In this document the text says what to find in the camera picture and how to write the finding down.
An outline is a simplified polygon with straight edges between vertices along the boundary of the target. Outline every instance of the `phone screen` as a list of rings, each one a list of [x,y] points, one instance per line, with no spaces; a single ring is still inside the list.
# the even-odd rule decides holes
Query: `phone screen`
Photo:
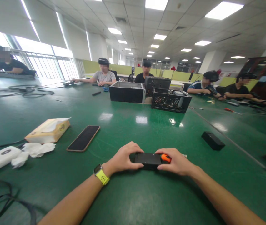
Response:
[[[67,150],[83,151],[99,130],[99,126],[87,126],[82,133],[71,143]]]

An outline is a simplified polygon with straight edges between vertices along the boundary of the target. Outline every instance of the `orange handle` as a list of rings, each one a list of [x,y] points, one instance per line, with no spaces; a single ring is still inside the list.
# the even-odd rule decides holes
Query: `orange handle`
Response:
[[[167,161],[167,162],[171,162],[171,157],[169,157],[168,155],[166,155],[166,154],[162,154],[161,155],[161,159],[163,160],[163,161]]]

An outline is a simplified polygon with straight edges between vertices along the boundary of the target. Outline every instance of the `smartphone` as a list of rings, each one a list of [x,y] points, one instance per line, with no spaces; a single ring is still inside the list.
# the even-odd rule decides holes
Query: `smartphone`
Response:
[[[100,126],[87,126],[66,150],[71,152],[86,151],[88,145],[91,143],[99,129]]]

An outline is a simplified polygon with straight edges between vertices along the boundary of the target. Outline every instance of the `watch face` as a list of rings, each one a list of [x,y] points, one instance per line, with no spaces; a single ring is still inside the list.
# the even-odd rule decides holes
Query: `watch face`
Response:
[[[98,171],[100,171],[101,167],[102,167],[101,164],[98,164],[93,170],[94,174],[96,174]]]

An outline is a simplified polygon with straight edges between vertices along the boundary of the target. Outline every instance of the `gray t-shirt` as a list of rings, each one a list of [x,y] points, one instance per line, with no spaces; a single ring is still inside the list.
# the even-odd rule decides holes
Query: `gray t-shirt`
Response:
[[[108,71],[107,75],[103,75],[102,71],[97,71],[93,77],[99,82],[112,82],[112,80],[116,80],[114,73],[111,71]]]

